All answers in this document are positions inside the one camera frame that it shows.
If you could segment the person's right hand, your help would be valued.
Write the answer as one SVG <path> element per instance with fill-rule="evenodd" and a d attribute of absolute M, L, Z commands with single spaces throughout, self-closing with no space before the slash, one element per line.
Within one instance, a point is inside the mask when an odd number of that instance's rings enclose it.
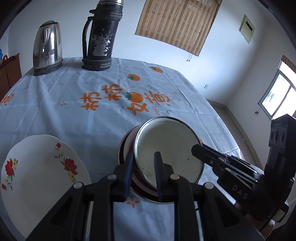
<path fill-rule="evenodd" d="M 271 234 L 274 226 L 274 220 L 265 220 L 265 221 L 258 221 L 254 217 L 252 217 L 249 213 L 246 214 L 245 218 L 250 221 L 263 235 L 265 239 Z"/>

